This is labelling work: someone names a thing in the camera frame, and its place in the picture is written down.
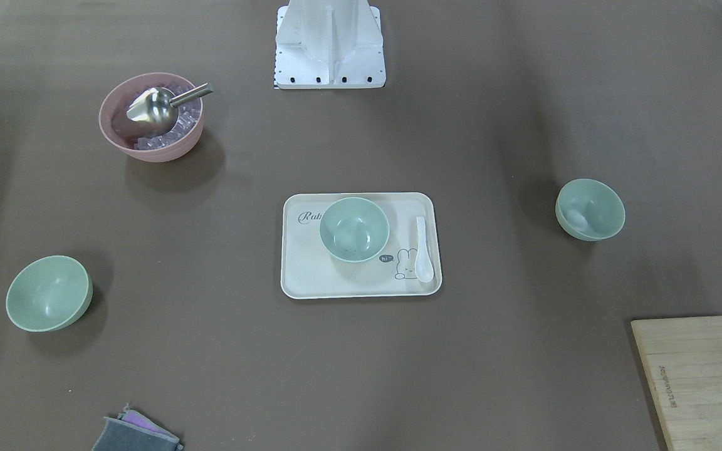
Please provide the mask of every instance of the scoop handle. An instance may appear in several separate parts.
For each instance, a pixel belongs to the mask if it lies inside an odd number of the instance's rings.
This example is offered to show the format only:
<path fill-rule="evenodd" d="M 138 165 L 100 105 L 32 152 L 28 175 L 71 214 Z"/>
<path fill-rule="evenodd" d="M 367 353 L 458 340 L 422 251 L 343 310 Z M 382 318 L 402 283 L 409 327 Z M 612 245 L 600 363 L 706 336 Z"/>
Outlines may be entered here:
<path fill-rule="evenodd" d="M 178 106 L 183 105 L 183 103 L 199 99 L 203 95 L 210 94 L 211 92 L 213 92 L 213 85 L 211 85 L 211 83 L 205 83 L 204 85 L 197 86 L 197 88 L 193 88 L 191 91 L 175 95 L 175 97 L 172 97 L 172 99 L 169 100 L 169 105 L 172 105 L 173 108 L 177 108 Z"/>

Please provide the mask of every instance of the cloth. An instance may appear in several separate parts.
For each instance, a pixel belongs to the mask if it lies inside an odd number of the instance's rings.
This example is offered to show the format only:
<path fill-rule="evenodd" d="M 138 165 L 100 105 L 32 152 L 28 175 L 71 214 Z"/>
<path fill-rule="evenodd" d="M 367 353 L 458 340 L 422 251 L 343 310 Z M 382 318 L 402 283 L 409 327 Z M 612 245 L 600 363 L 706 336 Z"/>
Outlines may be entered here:
<path fill-rule="evenodd" d="M 117 418 L 104 419 L 92 451 L 183 451 L 180 439 L 129 406 Z"/>

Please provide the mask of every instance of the gray cloth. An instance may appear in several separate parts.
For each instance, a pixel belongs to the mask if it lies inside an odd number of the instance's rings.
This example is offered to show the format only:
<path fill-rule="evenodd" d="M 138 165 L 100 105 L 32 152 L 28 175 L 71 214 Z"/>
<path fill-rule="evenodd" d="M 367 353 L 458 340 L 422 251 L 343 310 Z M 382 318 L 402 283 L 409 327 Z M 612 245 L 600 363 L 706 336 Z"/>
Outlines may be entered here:
<path fill-rule="evenodd" d="M 105 428 L 92 451 L 183 451 L 183 445 L 172 434 L 105 417 Z"/>

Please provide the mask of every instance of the brown table surface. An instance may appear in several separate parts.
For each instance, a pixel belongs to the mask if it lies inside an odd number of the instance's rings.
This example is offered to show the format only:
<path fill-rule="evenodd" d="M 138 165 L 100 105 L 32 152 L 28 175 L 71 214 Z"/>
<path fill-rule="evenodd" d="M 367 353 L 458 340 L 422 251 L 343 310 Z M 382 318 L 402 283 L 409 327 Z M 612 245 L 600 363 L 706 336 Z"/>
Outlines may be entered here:
<path fill-rule="evenodd" d="M 380 0 L 389 79 L 353 91 L 272 89 L 282 5 L 0 2 L 0 450 L 128 402 L 191 451 L 661 447 L 629 321 L 722 314 L 722 0 Z M 175 162 L 98 130 L 150 71 L 217 87 Z M 579 177 L 617 237 L 559 228 Z M 439 292 L 286 297 L 286 198 L 373 191 L 432 198 Z M 31 334 L 5 294 L 51 254 L 94 300 Z"/>

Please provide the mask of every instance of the rabbit illustration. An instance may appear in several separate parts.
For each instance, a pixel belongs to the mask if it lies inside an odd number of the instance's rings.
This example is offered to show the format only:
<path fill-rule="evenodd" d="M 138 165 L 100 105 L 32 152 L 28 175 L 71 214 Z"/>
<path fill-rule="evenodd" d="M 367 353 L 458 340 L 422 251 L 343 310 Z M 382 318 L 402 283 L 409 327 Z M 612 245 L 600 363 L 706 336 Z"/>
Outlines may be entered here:
<path fill-rule="evenodd" d="M 416 279 L 414 262 L 416 262 L 416 249 L 399 249 L 397 251 L 397 274 L 395 274 L 395 279 Z"/>

